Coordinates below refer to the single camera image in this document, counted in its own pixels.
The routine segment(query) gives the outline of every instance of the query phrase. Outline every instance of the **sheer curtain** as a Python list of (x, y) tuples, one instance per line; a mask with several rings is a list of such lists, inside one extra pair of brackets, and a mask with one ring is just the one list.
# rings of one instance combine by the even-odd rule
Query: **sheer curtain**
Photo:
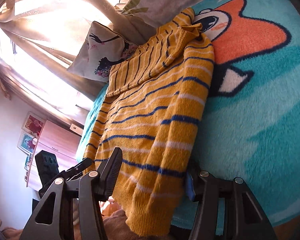
[(78, 54), (92, 21), (110, 25), (137, 44), (147, 41), (131, 18), (114, 8), (128, 1), (6, 0), (0, 9), (0, 76), (5, 85), (49, 108), (66, 123), (84, 124), (104, 83), (66, 69)]

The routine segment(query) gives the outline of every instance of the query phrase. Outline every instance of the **yellow striped sweater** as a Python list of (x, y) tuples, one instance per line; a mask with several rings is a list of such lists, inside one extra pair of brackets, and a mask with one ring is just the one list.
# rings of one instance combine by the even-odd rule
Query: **yellow striped sweater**
[(112, 66), (84, 154), (95, 160), (93, 170), (122, 149), (113, 197), (141, 236), (169, 232), (210, 87), (213, 48), (193, 19), (194, 11), (184, 10)]

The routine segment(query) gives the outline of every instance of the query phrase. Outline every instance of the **cabinet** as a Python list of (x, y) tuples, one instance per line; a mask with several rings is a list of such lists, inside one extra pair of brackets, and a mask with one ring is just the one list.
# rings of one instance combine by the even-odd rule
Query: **cabinet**
[(27, 187), (36, 191), (42, 188), (37, 164), (34, 156), (44, 150), (56, 155), (59, 171), (68, 170), (78, 164), (75, 159), (81, 137), (73, 134), (53, 122), (46, 121), (36, 144), (34, 155), (30, 161), (28, 172)]

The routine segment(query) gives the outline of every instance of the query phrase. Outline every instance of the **teal blanket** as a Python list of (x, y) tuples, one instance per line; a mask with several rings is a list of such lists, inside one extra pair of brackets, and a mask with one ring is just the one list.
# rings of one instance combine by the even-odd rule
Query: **teal blanket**
[[(193, 9), (216, 65), (192, 158), (217, 178), (242, 177), (272, 225), (285, 223), (300, 214), (300, 16), (289, 0), (204, 0)], [(78, 161), (106, 88), (87, 118)], [(191, 229), (196, 207), (183, 197), (172, 224)]]

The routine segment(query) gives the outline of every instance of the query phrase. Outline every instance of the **pink cabinet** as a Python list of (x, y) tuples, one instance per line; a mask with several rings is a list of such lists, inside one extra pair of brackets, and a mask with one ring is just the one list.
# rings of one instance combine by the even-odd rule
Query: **pink cabinet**
[[(53, 153), (57, 157), (59, 171), (68, 170), (78, 164), (75, 159), (75, 153), (80, 139), (80, 136), (63, 129), (50, 121), (46, 121), (37, 142), (34, 156), (42, 150)], [(42, 184), (34, 156), (30, 165), (27, 187), (38, 191), (42, 188)]]

